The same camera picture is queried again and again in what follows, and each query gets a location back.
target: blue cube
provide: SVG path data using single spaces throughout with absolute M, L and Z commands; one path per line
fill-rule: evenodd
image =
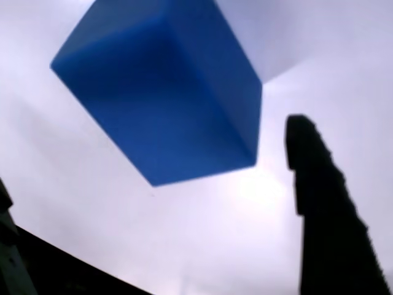
M 262 84 L 213 0 L 96 0 L 51 66 L 153 186 L 255 165 Z

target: dark silhouette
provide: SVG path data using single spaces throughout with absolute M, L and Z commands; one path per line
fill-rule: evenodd
M 286 147 L 304 217 L 300 294 L 391 294 L 344 175 L 307 117 L 288 117 Z

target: blue box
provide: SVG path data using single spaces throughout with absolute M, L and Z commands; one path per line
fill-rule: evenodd
M 153 186 L 255 165 L 262 84 L 213 0 L 96 0 L 51 67 Z

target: cube face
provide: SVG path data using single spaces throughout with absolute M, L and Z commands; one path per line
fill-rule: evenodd
M 244 122 L 236 122 L 231 109 L 237 108 L 235 113 L 244 112 L 242 101 L 251 98 L 247 96 L 252 93 L 255 103 L 243 121 L 257 118 L 255 126 L 248 132 L 255 133 L 253 140 L 257 143 L 262 89 L 236 39 L 233 35 L 233 39 L 228 38 L 235 42 L 238 46 L 235 52 L 241 53 L 243 58 L 243 63 L 237 64 L 243 67 L 247 64 L 248 72 L 243 71 L 243 75 L 249 75 L 251 70 L 254 77 L 250 79 L 251 75 L 242 77 L 242 73 L 236 73 L 235 78 L 228 79 L 226 73 L 221 73 L 220 85 L 214 77 L 222 72 L 220 66 L 221 70 L 242 71 L 241 66 L 224 64 L 230 60 L 222 60 L 221 65 L 214 64 L 211 58 L 200 57 L 197 47 L 205 56 L 216 47 L 214 44 L 209 45 L 211 49 L 199 45 L 203 41 L 201 36 L 195 42 L 184 37 L 186 26 L 192 34 L 193 26 L 201 24 L 198 20 L 188 24 L 176 19 L 176 14 L 186 11 L 176 0 L 151 1 L 153 8 L 150 10 L 146 8 L 149 0 L 142 1 L 145 3 L 144 12 L 148 11 L 144 18 L 135 22 L 131 15 L 131 26 L 123 22 L 119 29 L 110 30 L 110 34 L 95 32 L 99 39 L 84 41 L 82 45 L 73 40 L 73 36 L 83 39 L 82 33 L 76 33 L 78 30 L 88 32 L 86 28 L 80 28 L 85 26 L 81 21 L 54 59 L 52 69 L 153 186 L 255 164 L 256 147 L 255 150 L 250 148 L 252 140 L 245 140 L 249 134 L 239 132 L 239 126 Z M 115 2 L 132 2 L 137 7 L 139 0 Z M 85 18 L 100 15 L 94 14 L 97 10 L 90 10 Z M 236 57 L 236 54 L 230 53 L 229 56 Z M 205 69 L 204 60 L 210 63 L 213 71 Z M 235 87 L 225 85 L 225 81 Z M 230 90 L 236 95 L 239 91 L 247 92 L 250 87 L 246 86 L 251 86 L 252 90 L 248 90 L 248 94 L 242 93 L 243 97 L 238 97 L 240 102 L 234 103 L 234 98 L 225 101 L 224 96 L 231 93 Z

